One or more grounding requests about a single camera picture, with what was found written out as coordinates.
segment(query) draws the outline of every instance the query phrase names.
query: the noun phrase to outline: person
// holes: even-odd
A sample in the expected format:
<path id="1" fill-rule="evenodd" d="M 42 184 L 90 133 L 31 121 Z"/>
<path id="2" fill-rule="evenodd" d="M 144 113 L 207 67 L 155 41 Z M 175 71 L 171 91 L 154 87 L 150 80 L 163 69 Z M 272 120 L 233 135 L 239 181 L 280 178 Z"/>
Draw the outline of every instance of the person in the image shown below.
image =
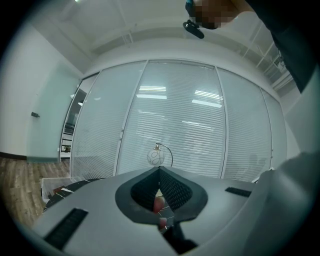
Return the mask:
<path id="1" fill-rule="evenodd" d="M 223 27 L 243 12 L 255 12 L 270 30 L 286 68 L 300 92 L 307 86 L 317 64 L 310 42 L 304 33 L 306 29 L 303 29 L 304 26 L 307 27 L 306 25 L 312 25 L 312 22 L 307 21 L 313 18 L 311 10 L 304 11 L 305 7 L 308 8 L 308 5 L 297 5 L 285 0 L 187 0 L 186 2 L 186 10 L 190 17 L 207 29 Z M 302 17 L 306 14 L 310 14 L 309 17 Z"/>

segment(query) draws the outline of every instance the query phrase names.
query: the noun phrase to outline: hand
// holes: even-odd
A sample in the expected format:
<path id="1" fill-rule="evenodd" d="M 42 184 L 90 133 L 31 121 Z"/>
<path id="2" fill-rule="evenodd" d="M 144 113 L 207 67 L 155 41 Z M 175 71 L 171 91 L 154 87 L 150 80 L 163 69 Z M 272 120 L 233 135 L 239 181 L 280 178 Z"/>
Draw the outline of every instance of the hand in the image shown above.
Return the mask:
<path id="1" fill-rule="evenodd" d="M 155 214 L 157 214 L 158 212 L 160 212 L 162 210 L 162 208 L 165 207 L 165 199 L 162 196 L 157 196 L 154 199 L 154 203 L 153 203 L 153 212 Z M 160 218 L 160 222 L 159 222 L 159 229 L 163 229 L 167 224 L 167 219 L 166 218 Z"/>
<path id="2" fill-rule="evenodd" d="M 207 29 L 220 28 L 240 13 L 253 11 L 245 0 L 193 0 L 195 21 Z"/>

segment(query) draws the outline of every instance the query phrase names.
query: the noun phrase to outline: black baseboard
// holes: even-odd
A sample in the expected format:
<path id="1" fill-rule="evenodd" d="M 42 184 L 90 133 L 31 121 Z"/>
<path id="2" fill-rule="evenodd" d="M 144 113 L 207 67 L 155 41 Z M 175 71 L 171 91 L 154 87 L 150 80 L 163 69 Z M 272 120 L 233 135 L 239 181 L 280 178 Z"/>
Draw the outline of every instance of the black baseboard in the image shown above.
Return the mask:
<path id="1" fill-rule="evenodd" d="M 20 154 L 9 154 L 0 152 L 0 158 L 10 158 L 10 159 L 17 159 L 17 160 L 27 160 L 26 155 L 20 155 Z"/>

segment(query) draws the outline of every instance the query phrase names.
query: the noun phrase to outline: textured gripper pad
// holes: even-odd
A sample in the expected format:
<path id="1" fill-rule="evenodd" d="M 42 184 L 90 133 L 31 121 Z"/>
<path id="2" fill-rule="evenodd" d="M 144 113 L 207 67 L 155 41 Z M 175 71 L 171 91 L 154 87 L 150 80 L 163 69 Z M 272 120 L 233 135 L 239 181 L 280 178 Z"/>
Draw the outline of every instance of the textured gripper pad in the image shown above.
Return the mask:
<path id="1" fill-rule="evenodd" d="M 152 212 L 158 189 L 159 171 L 155 171 L 132 186 L 130 194 L 134 201 Z"/>
<path id="2" fill-rule="evenodd" d="M 192 190 L 182 182 L 168 175 L 163 170 L 159 170 L 159 176 L 160 190 L 173 212 L 183 206 L 192 197 Z"/>

